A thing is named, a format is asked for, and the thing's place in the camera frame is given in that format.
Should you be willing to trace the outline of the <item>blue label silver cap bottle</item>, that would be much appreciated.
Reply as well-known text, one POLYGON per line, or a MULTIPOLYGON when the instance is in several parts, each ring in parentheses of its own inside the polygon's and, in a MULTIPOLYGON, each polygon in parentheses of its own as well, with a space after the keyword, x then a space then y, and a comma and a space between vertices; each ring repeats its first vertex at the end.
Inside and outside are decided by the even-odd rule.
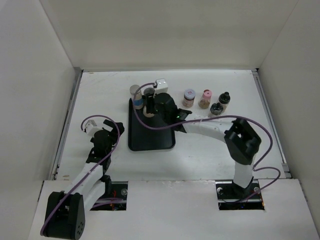
POLYGON ((141 110, 144 107, 144 100, 143 100, 140 86, 137 84, 132 85, 129 88, 129 92, 131 94, 131 101, 132 101, 133 107, 136 110, 141 110))

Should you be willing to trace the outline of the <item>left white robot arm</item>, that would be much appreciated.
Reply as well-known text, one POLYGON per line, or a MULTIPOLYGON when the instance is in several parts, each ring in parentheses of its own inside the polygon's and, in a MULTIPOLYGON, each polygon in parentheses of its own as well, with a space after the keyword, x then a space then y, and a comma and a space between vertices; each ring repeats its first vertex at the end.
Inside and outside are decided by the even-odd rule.
POLYGON ((112 195, 111 178, 106 175, 111 155, 125 128, 122 122, 106 117, 103 126, 86 118, 81 129, 91 136, 93 144, 84 167, 62 191, 53 191, 47 200, 40 235, 47 238, 78 240, 86 225, 86 213, 98 206, 97 200, 112 195))

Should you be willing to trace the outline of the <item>yellow cap sauce bottle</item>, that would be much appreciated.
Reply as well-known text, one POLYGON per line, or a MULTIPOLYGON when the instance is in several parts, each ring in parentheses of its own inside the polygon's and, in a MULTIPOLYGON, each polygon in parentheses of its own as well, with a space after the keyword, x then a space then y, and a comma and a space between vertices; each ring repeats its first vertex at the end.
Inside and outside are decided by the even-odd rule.
POLYGON ((144 106, 142 112, 143 112, 143 115, 144 115, 146 118, 152 118, 152 117, 155 116, 155 114, 154 114, 155 108, 154 108, 154 107, 144 106))

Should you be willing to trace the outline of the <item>pink cap spice bottle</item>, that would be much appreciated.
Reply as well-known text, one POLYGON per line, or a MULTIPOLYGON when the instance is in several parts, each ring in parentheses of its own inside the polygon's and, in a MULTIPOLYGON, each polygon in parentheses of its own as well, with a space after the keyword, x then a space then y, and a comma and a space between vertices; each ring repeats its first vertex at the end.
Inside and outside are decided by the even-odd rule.
POLYGON ((198 106, 201 109, 207 109, 210 106, 212 98, 212 91, 209 89, 205 89, 202 93, 200 101, 198 102, 198 106))

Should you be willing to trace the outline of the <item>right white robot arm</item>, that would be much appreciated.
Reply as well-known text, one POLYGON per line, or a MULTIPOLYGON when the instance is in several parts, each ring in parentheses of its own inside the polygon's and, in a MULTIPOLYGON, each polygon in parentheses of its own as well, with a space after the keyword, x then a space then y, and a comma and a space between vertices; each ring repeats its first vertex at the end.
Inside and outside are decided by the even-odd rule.
POLYGON ((231 190, 238 198, 246 197, 253 181, 253 161, 262 142, 259 135, 243 118, 231 122, 218 120, 197 121, 189 110, 178 108, 168 93, 146 93, 146 112, 162 118, 167 126, 176 132, 199 134, 226 144, 235 161, 231 190))

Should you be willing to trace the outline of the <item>clear dome cap spice bottle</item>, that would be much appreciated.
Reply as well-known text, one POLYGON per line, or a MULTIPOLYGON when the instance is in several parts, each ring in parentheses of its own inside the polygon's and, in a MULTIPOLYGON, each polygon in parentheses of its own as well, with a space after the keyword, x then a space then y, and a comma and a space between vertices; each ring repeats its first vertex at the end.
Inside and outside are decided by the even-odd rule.
POLYGON ((153 98, 156 90, 153 87, 148 87, 144 89, 143 95, 145 98, 153 98))

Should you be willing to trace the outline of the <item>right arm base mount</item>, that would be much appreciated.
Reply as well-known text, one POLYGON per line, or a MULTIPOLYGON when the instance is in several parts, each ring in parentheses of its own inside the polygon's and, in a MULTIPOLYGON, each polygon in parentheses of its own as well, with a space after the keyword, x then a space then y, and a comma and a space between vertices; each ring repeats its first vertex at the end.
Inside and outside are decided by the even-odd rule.
POLYGON ((221 211, 265 209, 257 180, 253 180, 247 188, 241 188, 232 181, 217 181, 215 188, 218 208, 221 211))

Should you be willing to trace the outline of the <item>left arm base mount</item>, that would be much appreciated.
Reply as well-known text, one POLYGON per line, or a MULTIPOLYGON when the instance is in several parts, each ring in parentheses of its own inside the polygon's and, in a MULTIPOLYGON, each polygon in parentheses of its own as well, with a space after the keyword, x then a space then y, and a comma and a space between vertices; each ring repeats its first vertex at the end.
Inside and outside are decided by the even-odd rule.
POLYGON ((113 181, 107 192, 95 202, 91 211, 125 211, 127 198, 128 182, 113 181))

